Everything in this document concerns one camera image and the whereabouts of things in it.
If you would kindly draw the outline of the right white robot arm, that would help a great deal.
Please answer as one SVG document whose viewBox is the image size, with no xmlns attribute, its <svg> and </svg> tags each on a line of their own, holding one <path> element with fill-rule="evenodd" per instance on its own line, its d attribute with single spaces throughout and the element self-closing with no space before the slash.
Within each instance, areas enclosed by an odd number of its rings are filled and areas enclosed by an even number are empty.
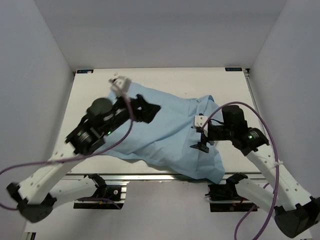
<svg viewBox="0 0 320 240">
<path fill-rule="evenodd" d="M 288 238 L 295 238 L 320 221 L 320 199 L 313 197 L 290 174 L 279 160 L 274 141 L 258 128 L 249 127 L 238 102 L 220 107 L 222 121 L 211 123 L 212 117 L 196 115 L 193 128 L 200 133 L 200 141 L 192 148 L 209 152 L 208 143 L 230 141 L 253 163 L 273 188 L 270 192 L 254 183 L 246 174 L 235 173 L 225 184 L 209 187 L 211 201 L 249 200 L 253 206 L 268 213 Z"/>
</svg>

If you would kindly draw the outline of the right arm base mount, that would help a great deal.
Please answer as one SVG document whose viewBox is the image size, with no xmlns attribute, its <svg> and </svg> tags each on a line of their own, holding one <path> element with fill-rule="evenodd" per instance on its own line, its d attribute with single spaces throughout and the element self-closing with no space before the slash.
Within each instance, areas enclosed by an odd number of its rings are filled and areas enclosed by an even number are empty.
<svg viewBox="0 0 320 240">
<path fill-rule="evenodd" d="M 246 213 L 252 207 L 253 211 L 257 211 L 257 207 L 247 198 L 240 196 L 236 190 L 236 184 L 240 180 L 248 179 L 243 173 L 235 173 L 228 177 L 223 184 L 208 185 L 209 191 L 205 197 L 209 199 L 209 207 L 211 213 Z"/>
</svg>

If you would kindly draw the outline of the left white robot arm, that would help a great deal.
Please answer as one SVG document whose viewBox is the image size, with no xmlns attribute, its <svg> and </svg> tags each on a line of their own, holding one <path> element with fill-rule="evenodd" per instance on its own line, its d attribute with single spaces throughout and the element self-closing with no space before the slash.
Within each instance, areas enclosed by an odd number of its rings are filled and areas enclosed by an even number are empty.
<svg viewBox="0 0 320 240">
<path fill-rule="evenodd" d="M 147 102 L 140 94 L 135 98 L 118 96 L 115 103 L 105 97 L 94 100 L 60 151 L 30 177 L 7 186 L 20 215 L 30 223 L 38 223 L 65 203 L 80 199 L 101 201 L 112 196 L 113 191 L 108 190 L 105 180 L 97 173 L 85 174 L 70 185 L 57 184 L 76 165 L 100 155 L 98 149 L 105 144 L 104 138 L 124 123 L 149 124 L 160 109 L 160 105 Z"/>
</svg>

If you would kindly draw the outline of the light blue pillowcase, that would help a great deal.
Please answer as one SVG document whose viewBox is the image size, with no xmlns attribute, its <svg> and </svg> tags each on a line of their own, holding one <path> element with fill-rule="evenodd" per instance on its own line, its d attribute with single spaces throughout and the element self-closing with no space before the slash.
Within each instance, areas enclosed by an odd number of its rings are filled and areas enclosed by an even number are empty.
<svg viewBox="0 0 320 240">
<path fill-rule="evenodd" d="M 192 128 L 194 117 L 209 116 L 218 105 L 211 95 L 200 98 L 180 98 L 170 93 L 130 85 L 128 96 L 141 94 L 144 99 L 161 107 L 151 123 L 129 121 L 105 136 L 100 151 L 118 142 L 127 131 L 127 138 L 105 152 L 105 155 L 122 160 L 143 160 L 149 165 L 169 167 L 193 179 L 208 179 L 218 184 L 225 169 L 219 151 L 214 145 L 205 153 L 191 146 L 200 141 L 201 135 Z"/>
</svg>

